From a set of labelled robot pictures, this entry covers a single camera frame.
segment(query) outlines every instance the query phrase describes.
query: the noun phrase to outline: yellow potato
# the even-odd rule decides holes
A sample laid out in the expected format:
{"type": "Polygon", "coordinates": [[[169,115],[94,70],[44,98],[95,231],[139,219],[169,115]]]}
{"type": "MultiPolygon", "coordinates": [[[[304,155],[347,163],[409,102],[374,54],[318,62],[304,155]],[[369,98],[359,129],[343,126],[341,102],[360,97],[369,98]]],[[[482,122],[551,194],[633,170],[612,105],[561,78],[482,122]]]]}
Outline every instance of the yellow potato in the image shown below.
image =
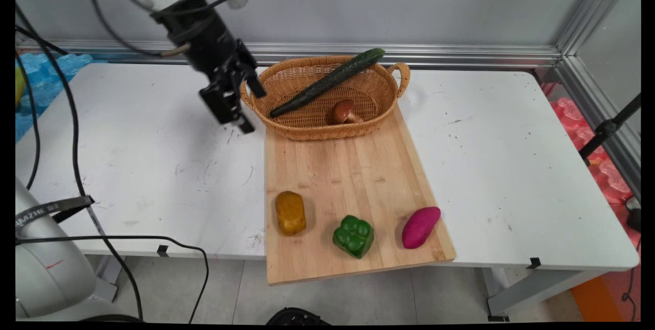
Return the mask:
{"type": "Polygon", "coordinates": [[[304,204],[302,197],[289,190],[282,192],[275,200],[275,209],[278,213],[280,231],[286,236],[292,236],[307,227],[304,218],[304,204]]]}

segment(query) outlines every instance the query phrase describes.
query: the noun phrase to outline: sweet potato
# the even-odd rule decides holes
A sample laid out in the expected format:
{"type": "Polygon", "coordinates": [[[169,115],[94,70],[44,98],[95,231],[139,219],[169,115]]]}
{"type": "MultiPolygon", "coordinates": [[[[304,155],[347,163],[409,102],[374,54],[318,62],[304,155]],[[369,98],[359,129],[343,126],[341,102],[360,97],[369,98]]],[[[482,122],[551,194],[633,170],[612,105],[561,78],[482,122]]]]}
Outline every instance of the sweet potato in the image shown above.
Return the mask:
{"type": "Polygon", "coordinates": [[[439,207],[423,207],[414,211],[403,228],[403,247],[414,249],[422,246],[441,216],[439,207]]]}

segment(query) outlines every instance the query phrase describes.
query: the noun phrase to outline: black tripod stand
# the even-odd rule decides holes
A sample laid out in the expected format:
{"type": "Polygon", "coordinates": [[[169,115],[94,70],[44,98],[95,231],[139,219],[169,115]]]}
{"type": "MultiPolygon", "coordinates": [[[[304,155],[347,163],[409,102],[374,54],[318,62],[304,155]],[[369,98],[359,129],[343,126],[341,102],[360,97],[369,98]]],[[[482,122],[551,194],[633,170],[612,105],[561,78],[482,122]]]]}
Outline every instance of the black tripod stand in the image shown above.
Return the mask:
{"type": "Polygon", "coordinates": [[[630,101],[623,110],[613,117],[612,119],[605,120],[596,127],[594,132],[596,136],[590,139],[587,144],[580,150],[580,156],[584,160],[585,164],[589,166],[589,156],[599,148],[609,137],[616,133],[619,130],[621,125],[625,123],[625,120],[632,116],[639,108],[641,107],[641,93],[638,94],[632,101],[630,101]]]}
{"type": "MultiPolygon", "coordinates": [[[[634,100],[630,101],[623,110],[613,117],[612,119],[605,120],[602,122],[596,130],[596,136],[590,139],[587,144],[580,150],[580,156],[584,160],[585,164],[589,166],[589,156],[603,144],[606,139],[611,137],[616,131],[619,130],[621,125],[625,123],[630,116],[632,116],[639,108],[641,107],[641,93],[638,94],[634,100]]],[[[641,209],[629,209],[627,225],[632,229],[635,229],[637,232],[641,233],[641,209]]]]}

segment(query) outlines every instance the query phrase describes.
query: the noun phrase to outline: bamboo cutting board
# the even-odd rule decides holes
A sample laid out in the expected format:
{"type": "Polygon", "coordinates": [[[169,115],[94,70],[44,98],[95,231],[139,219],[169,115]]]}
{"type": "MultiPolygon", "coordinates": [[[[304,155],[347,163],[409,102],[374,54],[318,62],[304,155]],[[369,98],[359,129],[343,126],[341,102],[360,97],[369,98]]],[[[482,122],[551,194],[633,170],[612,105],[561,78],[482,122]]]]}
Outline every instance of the bamboo cutting board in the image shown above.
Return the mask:
{"type": "Polygon", "coordinates": [[[267,131],[265,152],[269,285],[454,260],[443,217],[423,246],[402,246],[411,214],[437,204],[398,107],[366,136],[292,141],[267,131]],[[277,223],[275,198],[285,190],[304,201],[307,228],[295,236],[283,235],[277,223]],[[332,244],[332,233],[348,214],[375,231],[360,260],[332,244]]]}

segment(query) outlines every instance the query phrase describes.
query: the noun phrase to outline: cucumber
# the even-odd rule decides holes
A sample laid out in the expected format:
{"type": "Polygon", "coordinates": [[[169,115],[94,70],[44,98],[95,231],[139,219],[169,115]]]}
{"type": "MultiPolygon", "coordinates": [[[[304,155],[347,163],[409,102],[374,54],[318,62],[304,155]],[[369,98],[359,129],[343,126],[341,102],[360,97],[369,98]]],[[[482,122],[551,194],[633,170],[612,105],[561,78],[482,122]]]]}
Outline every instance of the cucumber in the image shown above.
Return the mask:
{"type": "Polygon", "coordinates": [[[339,68],[334,69],[334,71],[331,71],[326,76],[316,81],[313,85],[302,90],[302,92],[295,95],[293,99],[290,99],[285,102],[285,104],[271,110],[271,118],[275,118],[276,116],[283,115],[289,111],[293,111],[309,104],[309,102],[314,101],[316,97],[325,94],[325,92],[330,88],[335,87],[339,83],[342,83],[355,74],[372,66],[377,62],[377,60],[382,59],[383,56],[384,50],[382,49],[371,49],[367,52],[360,53],[360,55],[348,60],[339,68]]]}

